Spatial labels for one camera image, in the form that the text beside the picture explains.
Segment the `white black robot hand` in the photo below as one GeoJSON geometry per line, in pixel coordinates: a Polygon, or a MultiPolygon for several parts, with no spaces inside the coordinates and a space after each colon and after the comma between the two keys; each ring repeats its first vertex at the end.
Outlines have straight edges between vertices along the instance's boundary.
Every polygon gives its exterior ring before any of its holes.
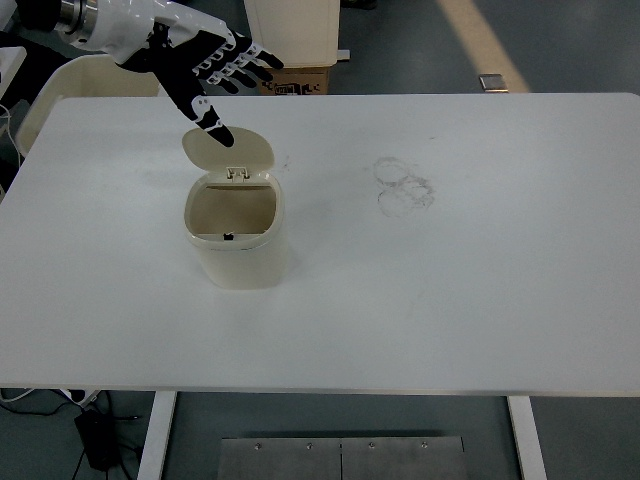
{"type": "Polygon", "coordinates": [[[204,86],[235,94],[284,67],[274,54],[216,17],[172,1],[99,1],[86,48],[125,70],[151,73],[177,109],[225,147],[234,144],[204,86]]]}

